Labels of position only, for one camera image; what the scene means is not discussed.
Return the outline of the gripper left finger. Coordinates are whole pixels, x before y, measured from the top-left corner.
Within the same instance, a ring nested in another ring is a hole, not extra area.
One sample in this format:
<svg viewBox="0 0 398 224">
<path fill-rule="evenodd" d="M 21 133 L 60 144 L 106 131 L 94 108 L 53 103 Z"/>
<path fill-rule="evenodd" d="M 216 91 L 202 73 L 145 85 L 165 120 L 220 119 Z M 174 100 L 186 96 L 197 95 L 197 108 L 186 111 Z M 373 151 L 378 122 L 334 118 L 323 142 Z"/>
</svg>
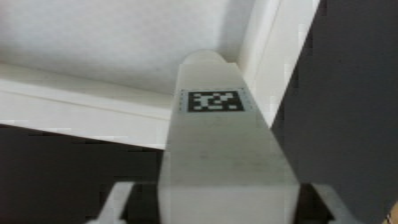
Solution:
<svg viewBox="0 0 398 224">
<path fill-rule="evenodd" d="M 158 224 L 156 186 L 151 182 L 117 182 L 97 216 L 85 224 Z"/>
</svg>

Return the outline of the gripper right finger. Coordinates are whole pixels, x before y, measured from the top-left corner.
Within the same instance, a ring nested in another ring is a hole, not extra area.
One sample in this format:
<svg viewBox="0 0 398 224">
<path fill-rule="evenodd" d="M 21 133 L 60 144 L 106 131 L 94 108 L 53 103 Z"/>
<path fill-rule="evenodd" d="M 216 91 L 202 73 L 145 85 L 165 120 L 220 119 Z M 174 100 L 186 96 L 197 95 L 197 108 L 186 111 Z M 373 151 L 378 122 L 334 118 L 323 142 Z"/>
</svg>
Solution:
<svg viewBox="0 0 398 224">
<path fill-rule="evenodd" d="M 296 224 L 355 224 L 355 218 L 328 185 L 300 185 Z"/>
</svg>

